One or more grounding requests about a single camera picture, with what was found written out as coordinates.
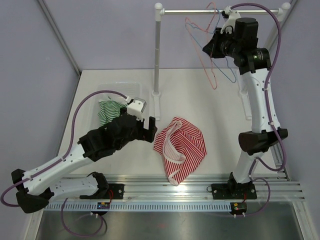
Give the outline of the red striped tank top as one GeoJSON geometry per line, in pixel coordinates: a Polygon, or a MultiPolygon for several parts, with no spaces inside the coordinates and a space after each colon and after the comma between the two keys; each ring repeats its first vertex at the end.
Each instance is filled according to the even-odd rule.
{"type": "Polygon", "coordinates": [[[174,117],[154,139],[153,150],[163,162],[169,183],[178,186],[207,155],[202,131],[182,117],[174,117]]]}

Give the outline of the green striped tank top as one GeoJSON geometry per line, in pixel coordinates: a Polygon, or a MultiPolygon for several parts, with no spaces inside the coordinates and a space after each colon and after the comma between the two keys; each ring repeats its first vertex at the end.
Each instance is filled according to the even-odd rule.
{"type": "Polygon", "coordinates": [[[106,99],[98,102],[99,112],[97,114],[100,126],[110,123],[114,118],[119,117],[122,108],[126,108],[126,104],[118,101],[106,99]]]}

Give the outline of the pink wire hanger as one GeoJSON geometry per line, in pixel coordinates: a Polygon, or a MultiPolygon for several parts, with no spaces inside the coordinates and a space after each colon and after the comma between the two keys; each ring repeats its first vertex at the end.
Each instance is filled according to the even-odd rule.
{"type": "Polygon", "coordinates": [[[203,33],[205,33],[206,39],[209,40],[209,30],[211,28],[211,25],[213,23],[213,21],[215,20],[215,16],[219,14],[217,7],[216,7],[216,3],[215,2],[210,2],[206,8],[206,10],[213,10],[213,13],[211,14],[211,19],[209,21],[209,23],[207,24],[207,26],[205,28],[199,26],[198,24],[196,24],[194,21],[191,21],[191,19],[189,17],[186,17],[184,20],[184,26],[185,29],[187,30],[189,37],[191,39],[191,42],[194,46],[195,52],[197,54],[197,57],[200,61],[200,64],[204,70],[205,76],[211,86],[211,88],[213,90],[216,90],[218,88],[218,81],[217,81],[217,77],[216,74],[214,72],[214,64],[213,61],[209,58],[210,60],[210,67],[206,67],[205,65],[205,61],[204,61],[204,53],[202,52],[202,47],[201,45],[198,43],[197,39],[193,36],[192,34],[192,30],[196,29],[199,30],[203,33]]]}

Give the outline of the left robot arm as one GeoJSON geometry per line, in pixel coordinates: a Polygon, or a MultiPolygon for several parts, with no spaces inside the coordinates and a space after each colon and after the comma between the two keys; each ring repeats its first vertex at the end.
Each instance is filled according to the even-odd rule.
{"type": "Polygon", "coordinates": [[[145,128],[144,121],[128,114],[125,109],[121,110],[120,116],[82,136],[66,156],[58,156],[33,170],[14,170],[11,178],[17,189],[17,206],[30,214],[56,200],[107,197],[110,187],[102,173],[94,171],[84,178],[64,177],[78,168],[113,155],[129,142],[138,140],[152,143],[157,130],[153,116],[149,117],[148,128],[145,128]]]}

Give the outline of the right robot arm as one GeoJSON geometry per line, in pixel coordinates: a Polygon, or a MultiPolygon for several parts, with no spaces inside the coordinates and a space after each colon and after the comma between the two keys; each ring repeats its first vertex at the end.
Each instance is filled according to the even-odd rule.
{"type": "Polygon", "coordinates": [[[223,27],[216,28],[202,49],[214,59],[233,59],[246,86],[251,111],[251,130],[238,135],[241,154],[235,170],[227,183],[211,185],[215,200],[255,200],[257,194],[251,175],[257,160],[288,136],[288,130],[281,128],[275,113],[267,79],[272,68],[270,54],[266,48],[257,47],[258,27],[255,18],[229,18],[223,27]]]}

